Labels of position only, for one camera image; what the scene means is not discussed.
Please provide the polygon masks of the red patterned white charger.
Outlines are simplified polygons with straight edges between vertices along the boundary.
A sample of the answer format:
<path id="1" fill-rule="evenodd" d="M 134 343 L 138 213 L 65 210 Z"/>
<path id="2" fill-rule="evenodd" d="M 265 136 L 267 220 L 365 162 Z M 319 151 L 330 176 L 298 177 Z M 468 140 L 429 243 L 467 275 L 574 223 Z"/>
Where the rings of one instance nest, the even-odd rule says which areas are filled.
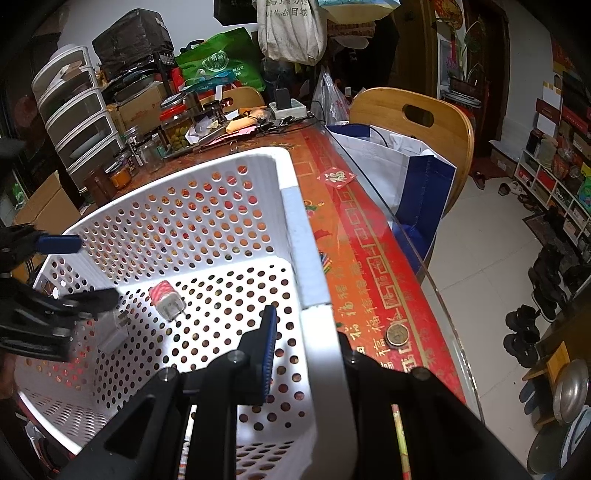
<path id="1" fill-rule="evenodd" d="M 154 308 L 167 321 L 174 320 L 186 307 L 182 297 L 166 280 L 150 287 L 148 295 Z"/>

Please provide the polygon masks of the white perforated plastic basket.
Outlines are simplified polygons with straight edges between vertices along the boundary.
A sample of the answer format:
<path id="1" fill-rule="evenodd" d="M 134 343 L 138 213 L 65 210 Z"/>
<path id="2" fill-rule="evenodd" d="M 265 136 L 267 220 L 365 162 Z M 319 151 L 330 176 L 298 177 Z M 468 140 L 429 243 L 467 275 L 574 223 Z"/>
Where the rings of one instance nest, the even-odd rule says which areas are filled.
<path id="1" fill-rule="evenodd" d="M 160 370 L 206 367 L 271 305 L 273 381 L 262 406 L 238 409 L 238 476 L 352 476 L 355 421 L 331 295 L 287 150 L 256 148 L 168 175 L 71 232 L 82 250 L 48 257 L 35 288 L 58 298 L 113 287 L 129 335 L 99 353 L 97 320 L 88 320 L 71 361 L 18 362 L 19 401 L 49 441 L 79 453 Z M 163 280 L 186 304 L 172 321 L 148 295 Z"/>

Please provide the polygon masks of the white plug charger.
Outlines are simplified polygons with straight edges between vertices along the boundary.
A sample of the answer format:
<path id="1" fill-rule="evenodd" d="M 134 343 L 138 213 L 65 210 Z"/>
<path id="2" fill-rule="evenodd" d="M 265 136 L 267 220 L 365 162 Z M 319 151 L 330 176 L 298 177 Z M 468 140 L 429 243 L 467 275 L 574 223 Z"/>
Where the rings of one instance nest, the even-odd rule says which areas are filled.
<path id="1" fill-rule="evenodd" d="M 103 312 L 96 323 L 96 342 L 99 353 L 111 354 L 128 338 L 130 320 L 117 310 Z"/>

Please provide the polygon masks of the brown cardboard box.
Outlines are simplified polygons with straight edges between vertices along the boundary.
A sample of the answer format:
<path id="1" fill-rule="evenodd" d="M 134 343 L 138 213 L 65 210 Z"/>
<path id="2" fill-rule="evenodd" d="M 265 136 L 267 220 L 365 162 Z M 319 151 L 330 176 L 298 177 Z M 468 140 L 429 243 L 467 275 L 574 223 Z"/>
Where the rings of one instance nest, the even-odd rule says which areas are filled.
<path id="1" fill-rule="evenodd" d="M 32 224 L 37 230 L 61 234 L 80 218 L 55 171 L 17 212 L 13 224 Z"/>

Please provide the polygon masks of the gold coin on table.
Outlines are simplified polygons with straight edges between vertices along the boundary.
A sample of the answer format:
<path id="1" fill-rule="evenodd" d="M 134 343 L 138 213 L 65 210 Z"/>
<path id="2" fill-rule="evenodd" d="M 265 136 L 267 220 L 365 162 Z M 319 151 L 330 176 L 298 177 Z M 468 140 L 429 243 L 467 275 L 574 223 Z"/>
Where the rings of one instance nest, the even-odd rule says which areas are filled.
<path id="1" fill-rule="evenodd" d="M 410 332 L 404 324 L 391 324 L 385 333 L 385 341 L 391 348 L 403 348 L 409 341 Z"/>

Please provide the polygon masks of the orange lidded small jar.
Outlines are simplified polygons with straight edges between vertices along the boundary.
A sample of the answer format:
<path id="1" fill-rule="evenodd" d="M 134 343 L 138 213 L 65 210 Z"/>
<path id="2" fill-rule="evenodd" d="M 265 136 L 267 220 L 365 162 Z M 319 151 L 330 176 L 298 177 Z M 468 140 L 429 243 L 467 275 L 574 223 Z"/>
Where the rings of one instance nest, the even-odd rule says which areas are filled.
<path id="1" fill-rule="evenodd" d="M 115 162 L 105 173 L 116 190 L 122 190 L 131 182 L 131 173 L 129 167 L 124 162 Z"/>

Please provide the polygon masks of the red patterned table cover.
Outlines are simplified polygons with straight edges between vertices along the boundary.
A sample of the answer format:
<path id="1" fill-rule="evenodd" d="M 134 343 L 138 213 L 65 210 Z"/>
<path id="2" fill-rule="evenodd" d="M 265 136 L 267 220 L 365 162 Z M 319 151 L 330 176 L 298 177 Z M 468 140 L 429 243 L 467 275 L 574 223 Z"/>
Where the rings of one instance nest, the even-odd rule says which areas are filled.
<path id="1" fill-rule="evenodd" d="M 263 147 L 290 153 L 337 332 L 383 367 L 404 372 L 430 369 L 460 400 L 470 401 L 436 293 L 420 271 L 412 270 L 394 238 L 393 221 L 358 180 L 344 186 L 329 180 L 332 174 L 346 172 L 335 142 L 311 129 L 291 133 L 281 143 L 253 144 L 249 150 Z M 385 341 L 393 323 L 409 329 L 403 348 L 391 348 Z"/>

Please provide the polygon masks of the white stacked drawer unit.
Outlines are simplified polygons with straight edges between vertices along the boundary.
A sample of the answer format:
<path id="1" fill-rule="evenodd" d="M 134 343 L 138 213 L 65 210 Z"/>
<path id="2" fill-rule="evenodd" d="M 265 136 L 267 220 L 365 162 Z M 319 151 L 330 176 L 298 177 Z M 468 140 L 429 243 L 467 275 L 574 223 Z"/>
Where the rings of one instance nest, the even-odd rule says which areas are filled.
<path id="1" fill-rule="evenodd" d="M 47 134 L 79 191 L 99 168 L 109 167 L 123 142 L 107 111 L 85 46 L 66 45 L 52 54 L 31 83 Z"/>

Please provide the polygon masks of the red lidded pickle jar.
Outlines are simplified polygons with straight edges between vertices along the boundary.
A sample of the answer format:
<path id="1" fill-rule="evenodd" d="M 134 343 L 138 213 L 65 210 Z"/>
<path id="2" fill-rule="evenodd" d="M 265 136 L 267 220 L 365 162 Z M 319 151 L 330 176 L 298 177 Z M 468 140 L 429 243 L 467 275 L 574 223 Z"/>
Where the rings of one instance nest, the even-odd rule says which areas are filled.
<path id="1" fill-rule="evenodd" d="M 172 152 L 190 146 L 185 134 L 193 125 L 193 121 L 183 104 L 163 110 L 159 120 Z"/>

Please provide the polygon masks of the metal keys on table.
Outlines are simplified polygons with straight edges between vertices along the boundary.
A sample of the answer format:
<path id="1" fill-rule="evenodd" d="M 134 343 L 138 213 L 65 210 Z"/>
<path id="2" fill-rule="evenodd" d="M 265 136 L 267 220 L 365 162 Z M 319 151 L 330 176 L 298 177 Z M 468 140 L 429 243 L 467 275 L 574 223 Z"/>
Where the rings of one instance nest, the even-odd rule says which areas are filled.
<path id="1" fill-rule="evenodd" d="M 239 153 L 239 152 L 248 150 L 249 148 L 250 148 L 249 140 L 236 140 L 236 141 L 232 141 L 230 143 L 229 152 L 231 152 L 231 154 Z"/>

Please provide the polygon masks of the black bag on shelf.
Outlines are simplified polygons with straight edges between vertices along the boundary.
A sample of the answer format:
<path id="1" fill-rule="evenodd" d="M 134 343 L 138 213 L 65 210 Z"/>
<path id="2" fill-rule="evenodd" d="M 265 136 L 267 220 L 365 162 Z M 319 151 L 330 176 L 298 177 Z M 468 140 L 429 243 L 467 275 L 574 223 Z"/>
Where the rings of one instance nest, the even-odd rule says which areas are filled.
<path id="1" fill-rule="evenodd" d="M 173 44 L 161 15 L 133 9 L 92 40 L 100 69 L 107 80 L 156 54 L 171 58 Z"/>

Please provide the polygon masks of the white and blue paper bag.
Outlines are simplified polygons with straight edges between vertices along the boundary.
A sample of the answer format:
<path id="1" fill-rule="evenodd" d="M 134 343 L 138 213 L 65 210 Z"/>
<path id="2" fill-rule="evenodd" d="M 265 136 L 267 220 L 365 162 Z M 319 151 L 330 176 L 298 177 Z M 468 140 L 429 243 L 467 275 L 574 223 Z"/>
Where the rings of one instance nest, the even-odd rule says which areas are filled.
<path id="1" fill-rule="evenodd" d="M 394 215 L 394 238 L 419 272 L 432 250 L 457 167 L 425 142 L 382 127 L 349 123 L 328 130 Z"/>

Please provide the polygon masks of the white shoe shelf unit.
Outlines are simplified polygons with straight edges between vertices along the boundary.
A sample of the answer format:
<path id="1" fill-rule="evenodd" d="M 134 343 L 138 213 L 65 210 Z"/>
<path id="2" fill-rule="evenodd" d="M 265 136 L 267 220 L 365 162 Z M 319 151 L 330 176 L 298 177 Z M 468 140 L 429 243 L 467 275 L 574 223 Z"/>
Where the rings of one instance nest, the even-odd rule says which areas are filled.
<path id="1" fill-rule="evenodd" d="M 538 159 L 523 150 L 515 170 L 516 180 L 548 210 L 556 206 L 565 218 L 563 230 L 572 243 L 590 238 L 590 211 L 567 185 L 555 177 Z"/>

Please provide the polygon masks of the white power strip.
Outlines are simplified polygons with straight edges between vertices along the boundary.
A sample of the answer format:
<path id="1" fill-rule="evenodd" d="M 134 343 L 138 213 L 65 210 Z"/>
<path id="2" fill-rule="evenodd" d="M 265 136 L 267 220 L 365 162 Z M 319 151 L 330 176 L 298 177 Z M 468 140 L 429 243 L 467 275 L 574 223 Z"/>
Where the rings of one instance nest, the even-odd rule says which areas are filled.
<path id="1" fill-rule="evenodd" d="M 305 107 L 303 103 L 294 98 L 290 99 L 290 107 L 280 109 L 279 107 L 277 107 L 276 102 L 270 102 L 269 108 L 271 113 L 273 113 L 273 117 L 276 118 L 276 120 L 283 120 L 286 118 L 290 118 L 293 120 L 301 120 L 308 117 L 307 107 Z"/>

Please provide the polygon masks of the green shopping bag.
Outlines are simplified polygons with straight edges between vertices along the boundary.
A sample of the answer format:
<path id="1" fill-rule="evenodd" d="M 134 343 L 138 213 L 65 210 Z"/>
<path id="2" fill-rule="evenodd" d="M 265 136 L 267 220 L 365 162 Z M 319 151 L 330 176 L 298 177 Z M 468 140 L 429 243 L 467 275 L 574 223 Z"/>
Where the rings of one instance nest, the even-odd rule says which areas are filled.
<path id="1" fill-rule="evenodd" d="M 175 57 L 187 85 L 205 87 L 238 82 L 263 92 L 259 55 L 245 28 L 218 33 Z"/>

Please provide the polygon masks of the clear plastic bag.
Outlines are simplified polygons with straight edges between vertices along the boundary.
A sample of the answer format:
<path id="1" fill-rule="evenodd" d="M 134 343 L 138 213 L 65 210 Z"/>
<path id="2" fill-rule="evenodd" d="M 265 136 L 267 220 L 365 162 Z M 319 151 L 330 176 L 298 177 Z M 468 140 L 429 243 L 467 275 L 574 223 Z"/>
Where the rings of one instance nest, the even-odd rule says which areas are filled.
<path id="1" fill-rule="evenodd" d="M 311 114 L 325 125 L 341 125 L 349 121 L 349 103 L 335 86 L 329 70 L 322 66 L 311 100 Z"/>

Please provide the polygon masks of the beige canvas tote bag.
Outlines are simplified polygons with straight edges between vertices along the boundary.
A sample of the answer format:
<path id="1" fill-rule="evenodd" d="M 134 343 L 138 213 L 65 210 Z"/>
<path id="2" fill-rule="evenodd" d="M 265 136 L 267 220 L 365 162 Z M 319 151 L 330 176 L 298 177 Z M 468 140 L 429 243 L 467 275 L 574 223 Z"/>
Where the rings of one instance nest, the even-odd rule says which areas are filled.
<path id="1" fill-rule="evenodd" d="M 257 39 L 266 58 L 315 66 L 328 42 L 325 12 L 312 0 L 259 0 Z"/>

